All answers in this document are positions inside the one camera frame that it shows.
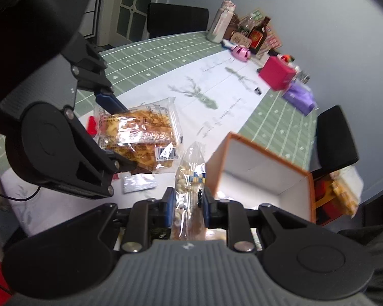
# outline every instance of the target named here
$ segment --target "chair backrest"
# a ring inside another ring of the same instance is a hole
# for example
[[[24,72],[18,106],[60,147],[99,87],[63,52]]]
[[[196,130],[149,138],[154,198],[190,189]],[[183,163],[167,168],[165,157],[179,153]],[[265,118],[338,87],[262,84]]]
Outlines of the chair backrest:
[[[318,116],[316,135],[322,168],[313,172],[314,178],[358,162],[356,145],[340,106],[333,106]]]
[[[150,38],[205,31],[208,21],[209,11],[204,8],[150,3],[147,9],[147,31]]]

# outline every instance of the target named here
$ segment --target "wall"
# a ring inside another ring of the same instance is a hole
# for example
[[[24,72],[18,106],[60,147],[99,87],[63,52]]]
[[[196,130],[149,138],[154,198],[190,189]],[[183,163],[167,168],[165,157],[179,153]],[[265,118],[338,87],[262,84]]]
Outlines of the wall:
[[[260,7],[282,51],[311,75],[321,111],[342,106],[360,154],[367,200],[383,190],[383,0],[234,0],[236,12]],[[210,23],[222,0],[170,0],[205,7]]]

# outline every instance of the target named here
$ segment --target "purple package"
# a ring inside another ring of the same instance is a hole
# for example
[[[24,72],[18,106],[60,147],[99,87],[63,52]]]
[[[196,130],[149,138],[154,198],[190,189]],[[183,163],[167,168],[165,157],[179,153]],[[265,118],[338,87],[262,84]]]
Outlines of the purple package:
[[[292,104],[301,113],[307,116],[312,109],[317,108],[312,91],[307,89],[298,81],[293,81],[288,90],[284,93],[283,98]]]

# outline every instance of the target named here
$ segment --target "open box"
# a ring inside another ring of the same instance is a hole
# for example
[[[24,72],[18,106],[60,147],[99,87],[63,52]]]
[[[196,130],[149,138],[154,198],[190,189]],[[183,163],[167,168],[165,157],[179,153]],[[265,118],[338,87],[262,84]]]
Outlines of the open box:
[[[311,173],[235,133],[225,137],[206,163],[205,185],[216,199],[233,199],[255,209],[271,203],[316,222]]]

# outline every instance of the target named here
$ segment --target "red bottle label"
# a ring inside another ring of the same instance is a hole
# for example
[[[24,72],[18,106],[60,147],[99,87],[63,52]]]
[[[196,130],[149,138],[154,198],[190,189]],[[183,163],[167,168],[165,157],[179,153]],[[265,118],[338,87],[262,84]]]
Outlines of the red bottle label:
[[[250,45],[250,48],[256,49],[258,45],[260,44],[260,41],[264,35],[257,30],[252,30],[249,38],[252,40],[252,43]]]

